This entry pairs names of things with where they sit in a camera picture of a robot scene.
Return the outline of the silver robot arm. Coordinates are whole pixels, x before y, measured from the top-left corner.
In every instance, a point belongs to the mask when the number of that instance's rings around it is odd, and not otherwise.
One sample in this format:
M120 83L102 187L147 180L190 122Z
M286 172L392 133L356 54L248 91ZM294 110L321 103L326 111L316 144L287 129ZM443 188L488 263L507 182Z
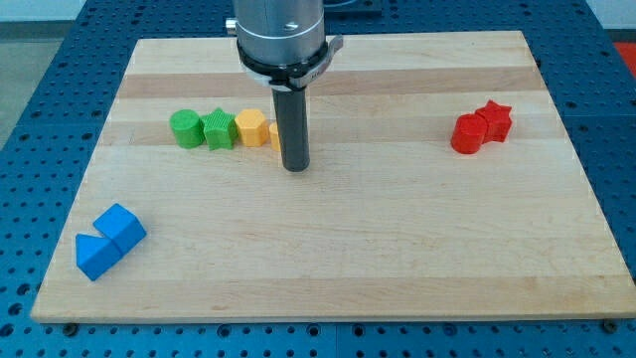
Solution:
M283 167L301 172L310 163L306 88L322 76L344 46L325 35L321 0L234 0L226 21L237 37L247 73L272 92Z

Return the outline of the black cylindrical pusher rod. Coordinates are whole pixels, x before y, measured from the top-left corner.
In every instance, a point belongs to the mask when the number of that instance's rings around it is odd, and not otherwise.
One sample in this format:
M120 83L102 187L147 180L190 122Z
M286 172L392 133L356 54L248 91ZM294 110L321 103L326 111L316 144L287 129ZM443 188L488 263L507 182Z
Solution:
M272 91L283 167L304 171L310 163L305 89Z

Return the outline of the black clamp ring mount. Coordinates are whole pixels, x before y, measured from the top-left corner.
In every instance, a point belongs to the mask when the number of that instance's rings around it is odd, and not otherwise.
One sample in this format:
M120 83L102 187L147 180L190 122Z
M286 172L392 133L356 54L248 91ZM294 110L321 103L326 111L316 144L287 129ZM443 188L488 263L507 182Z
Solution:
M335 36L325 41L308 59L295 64L268 65L251 58L240 44L238 57L247 75L264 87L279 91L303 90L322 76L332 63L336 53L344 46L344 37Z

